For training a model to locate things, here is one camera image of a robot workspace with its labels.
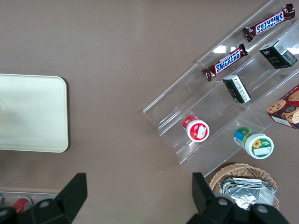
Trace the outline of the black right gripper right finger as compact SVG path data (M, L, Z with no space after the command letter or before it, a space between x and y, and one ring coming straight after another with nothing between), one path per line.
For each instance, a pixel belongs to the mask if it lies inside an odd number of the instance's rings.
M192 174L192 197L198 213L189 224L288 224L275 208L254 204L244 210L224 197L216 197L201 172Z

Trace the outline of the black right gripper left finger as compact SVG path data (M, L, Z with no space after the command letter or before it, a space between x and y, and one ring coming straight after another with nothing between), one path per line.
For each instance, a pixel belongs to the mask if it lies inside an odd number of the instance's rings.
M87 198L86 173L77 173L55 198L35 205L20 197L0 209L2 224L71 224Z

